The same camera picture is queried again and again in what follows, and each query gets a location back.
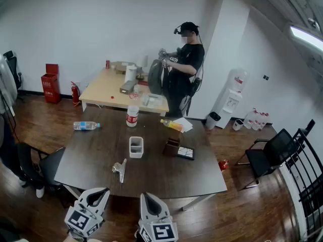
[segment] black railing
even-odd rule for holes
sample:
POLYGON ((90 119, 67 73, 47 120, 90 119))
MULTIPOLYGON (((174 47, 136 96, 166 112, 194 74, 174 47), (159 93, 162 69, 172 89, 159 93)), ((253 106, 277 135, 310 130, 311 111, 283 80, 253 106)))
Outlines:
POLYGON ((299 192, 306 224, 308 241, 317 237, 322 227, 323 207, 323 165, 308 141, 304 129, 298 129, 293 140, 295 153, 287 160, 286 166, 299 192))

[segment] red object on floor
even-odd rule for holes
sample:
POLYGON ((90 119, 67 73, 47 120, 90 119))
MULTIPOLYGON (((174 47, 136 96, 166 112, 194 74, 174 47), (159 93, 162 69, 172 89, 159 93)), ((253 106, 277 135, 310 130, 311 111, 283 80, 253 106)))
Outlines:
POLYGON ((148 86, 148 82, 146 81, 139 81, 138 84, 148 86))
POLYGON ((41 77, 46 102, 58 103, 61 100, 58 74, 59 65, 46 64, 46 74, 41 77))
POLYGON ((229 161, 227 161, 226 159, 224 161, 220 161, 219 167, 220 167, 221 171, 228 169, 229 168, 229 161))

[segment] black cap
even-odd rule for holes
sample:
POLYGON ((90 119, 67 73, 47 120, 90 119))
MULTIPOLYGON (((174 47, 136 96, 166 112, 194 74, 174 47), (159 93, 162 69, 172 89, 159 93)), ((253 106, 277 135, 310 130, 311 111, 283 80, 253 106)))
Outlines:
POLYGON ((192 22, 184 22, 181 25, 181 31, 179 32, 179 34, 182 34, 184 31, 189 30, 189 31, 194 31, 196 34, 198 34, 198 27, 197 25, 195 25, 192 22))

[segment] trash bin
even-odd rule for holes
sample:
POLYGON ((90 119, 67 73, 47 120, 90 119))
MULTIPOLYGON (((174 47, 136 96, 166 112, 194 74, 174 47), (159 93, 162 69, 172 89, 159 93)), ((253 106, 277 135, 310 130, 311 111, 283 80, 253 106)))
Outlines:
POLYGON ((243 121, 241 121, 240 119, 237 119, 232 126, 232 128, 236 131, 240 130, 242 127, 243 127, 243 121))
POLYGON ((221 119, 221 117, 217 113, 211 112, 208 115, 207 120, 206 120, 206 124, 205 124, 206 128, 209 130, 213 129, 220 119, 221 119))

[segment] fire extinguisher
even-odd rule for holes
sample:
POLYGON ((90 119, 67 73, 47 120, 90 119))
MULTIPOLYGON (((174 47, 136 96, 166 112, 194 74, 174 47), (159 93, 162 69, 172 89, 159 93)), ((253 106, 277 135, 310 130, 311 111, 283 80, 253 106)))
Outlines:
POLYGON ((79 100, 79 97, 80 97, 80 90, 79 90, 79 87, 77 87, 77 85, 73 82, 72 83, 72 98, 73 98, 73 103, 74 103, 74 106, 77 106, 78 104, 80 104, 80 100, 79 100))

